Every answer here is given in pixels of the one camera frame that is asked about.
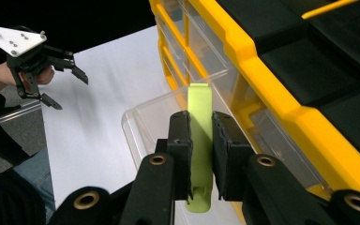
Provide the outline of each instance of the yellow tool box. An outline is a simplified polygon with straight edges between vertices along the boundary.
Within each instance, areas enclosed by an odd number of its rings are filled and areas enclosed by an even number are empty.
[[[310,192],[360,191],[360,1],[150,0],[172,90],[218,89],[256,152]]]

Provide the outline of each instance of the white table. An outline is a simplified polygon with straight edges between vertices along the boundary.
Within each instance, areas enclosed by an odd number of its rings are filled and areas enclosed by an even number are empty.
[[[89,85],[56,71],[40,92],[55,204],[86,186],[110,193],[134,180],[136,168],[121,127],[124,111],[171,91],[158,55],[155,26],[75,54]]]

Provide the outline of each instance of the black background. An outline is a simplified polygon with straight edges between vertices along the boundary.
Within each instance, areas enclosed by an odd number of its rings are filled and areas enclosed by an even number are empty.
[[[2,0],[0,26],[45,31],[45,44],[75,53],[155,25],[148,0]],[[5,53],[0,49],[0,63]]]

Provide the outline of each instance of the jeans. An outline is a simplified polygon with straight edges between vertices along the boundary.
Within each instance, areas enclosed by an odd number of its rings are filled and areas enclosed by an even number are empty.
[[[42,200],[45,202],[46,223],[48,223],[55,211],[48,150],[46,148],[40,150],[13,169],[34,186],[42,197]]]

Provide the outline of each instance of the metal grommet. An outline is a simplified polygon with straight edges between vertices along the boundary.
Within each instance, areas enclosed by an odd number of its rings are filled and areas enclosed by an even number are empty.
[[[344,196],[344,202],[351,208],[360,212],[360,196],[354,194],[347,194]]]
[[[257,161],[266,167],[272,167],[276,164],[276,162],[270,157],[258,157]]]
[[[166,158],[164,156],[154,156],[154,157],[150,157],[149,161],[151,164],[158,166],[165,163]]]
[[[74,201],[74,207],[79,210],[88,209],[98,203],[99,199],[99,194],[96,191],[92,190],[78,196],[78,198],[76,198]]]

